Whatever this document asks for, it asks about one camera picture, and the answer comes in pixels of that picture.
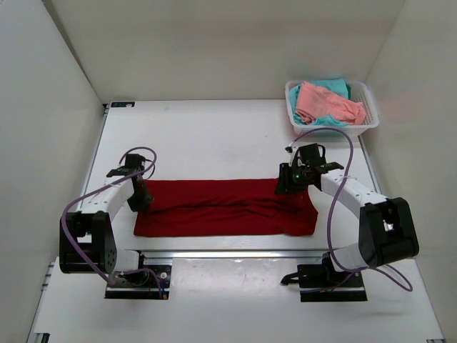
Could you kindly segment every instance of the white table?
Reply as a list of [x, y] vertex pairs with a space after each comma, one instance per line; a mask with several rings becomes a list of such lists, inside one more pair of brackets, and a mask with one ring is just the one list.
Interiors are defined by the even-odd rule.
[[[88, 190], [95, 189], [133, 146], [156, 150], [154, 179], [260, 179], [278, 176], [294, 138], [284, 101], [140, 101], [109, 110]], [[313, 137], [327, 160], [346, 164], [348, 144]], [[373, 187], [363, 150], [354, 142], [350, 174]], [[319, 211], [312, 237], [135, 237], [136, 215], [123, 207], [113, 222], [118, 248], [157, 250], [325, 249], [331, 198], [310, 189]], [[358, 221], [337, 205], [336, 247], [354, 243]], [[54, 268], [35, 332], [49, 342], [425, 342], [442, 338], [413, 260], [396, 266], [412, 281], [406, 293], [374, 272], [363, 274], [368, 301], [300, 303], [298, 290], [281, 287], [295, 259], [175, 259], [170, 300], [104, 299], [93, 274], [63, 275]]]

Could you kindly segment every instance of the teal towel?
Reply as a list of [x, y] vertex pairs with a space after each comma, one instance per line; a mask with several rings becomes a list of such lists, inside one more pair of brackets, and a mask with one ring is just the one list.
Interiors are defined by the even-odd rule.
[[310, 125], [346, 126], [349, 125], [349, 123], [336, 120], [331, 114], [329, 114], [328, 116], [321, 116], [317, 118], [316, 121]]
[[[315, 81], [310, 81], [310, 84], [313, 84], [315, 86], [321, 86], [324, 88], [327, 88], [329, 91], [332, 91], [333, 93], [338, 94], [339, 96], [342, 96], [345, 99], [349, 99], [349, 94], [348, 94], [348, 88], [346, 87], [346, 83], [343, 78], [341, 79], [334, 79], [334, 80], [315, 80]], [[301, 121], [301, 117], [295, 112], [295, 107], [297, 105], [297, 97], [298, 93], [300, 92], [300, 87], [301, 84], [298, 84], [294, 88], [292, 88], [288, 92], [288, 99], [291, 102], [291, 108], [293, 112], [293, 121], [296, 122], [297, 124], [304, 125], [304, 123]]]

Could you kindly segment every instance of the folded cloth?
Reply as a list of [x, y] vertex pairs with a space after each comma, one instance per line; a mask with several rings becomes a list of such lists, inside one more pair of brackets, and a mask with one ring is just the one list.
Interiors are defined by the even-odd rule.
[[301, 85], [295, 108], [301, 121], [310, 124], [321, 116], [332, 114], [334, 119], [351, 125], [362, 125], [366, 112], [361, 102], [344, 99], [328, 89], [309, 82]]
[[318, 212], [308, 192], [275, 195], [277, 179], [145, 181], [154, 200], [138, 213], [146, 237], [314, 233]]
[[331, 114], [329, 114], [328, 116], [321, 116], [317, 118], [314, 123], [311, 123], [311, 125], [346, 126], [349, 124], [344, 121], [336, 120]]
[[[315, 81], [310, 81], [309, 83], [315, 85], [315, 86], [321, 86], [323, 88], [328, 89], [329, 91], [332, 91], [333, 93], [338, 94], [339, 96], [342, 96], [345, 99], [350, 99], [351, 98], [351, 88], [346, 82], [344, 81], [343, 78], [340, 79], [334, 79], [334, 80], [315, 80]], [[293, 113], [293, 120], [297, 124], [302, 124], [303, 122], [301, 121], [301, 117], [298, 113], [296, 113], [295, 108], [296, 108], [296, 103], [297, 103], [297, 98], [298, 98], [298, 93], [300, 92], [301, 84], [295, 86], [288, 92], [288, 98], [291, 103], [291, 109]]]

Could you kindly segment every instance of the pile of towels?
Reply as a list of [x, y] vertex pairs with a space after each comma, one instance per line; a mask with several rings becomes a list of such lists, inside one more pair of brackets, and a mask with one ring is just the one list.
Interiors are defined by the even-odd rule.
[[363, 104], [350, 98], [344, 79], [303, 82], [289, 91], [293, 120], [301, 125], [362, 125]]

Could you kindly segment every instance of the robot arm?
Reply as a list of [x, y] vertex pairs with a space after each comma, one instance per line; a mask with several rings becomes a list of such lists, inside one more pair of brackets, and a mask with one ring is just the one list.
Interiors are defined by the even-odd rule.
[[276, 194], [303, 192], [314, 185], [334, 197], [346, 178], [338, 200], [359, 218], [359, 236], [357, 243], [334, 252], [338, 262], [331, 259], [332, 272], [342, 272], [340, 265], [344, 269], [379, 267], [416, 256], [419, 246], [408, 203], [402, 198], [389, 199], [345, 177], [340, 164], [326, 163], [325, 148], [321, 147], [321, 154], [319, 147], [286, 148], [291, 160], [280, 165]]
[[[146, 159], [143, 156], [127, 154], [124, 165], [106, 175], [105, 184], [112, 184], [117, 179], [144, 170], [145, 163]], [[94, 195], [79, 211], [67, 213], [66, 224], [83, 252], [102, 272], [110, 274], [119, 258], [111, 222], [125, 202], [133, 212], [142, 212], [148, 209], [151, 201], [152, 197], [143, 178], [138, 175]], [[138, 257], [127, 256], [138, 255], [136, 252], [122, 251], [122, 254], [122, 260], [133, 260], [133, 264], [137, 263]], [[59, 237], [59, 263], [64, 273], [93, 272], [71, 245], [62, 226]]]

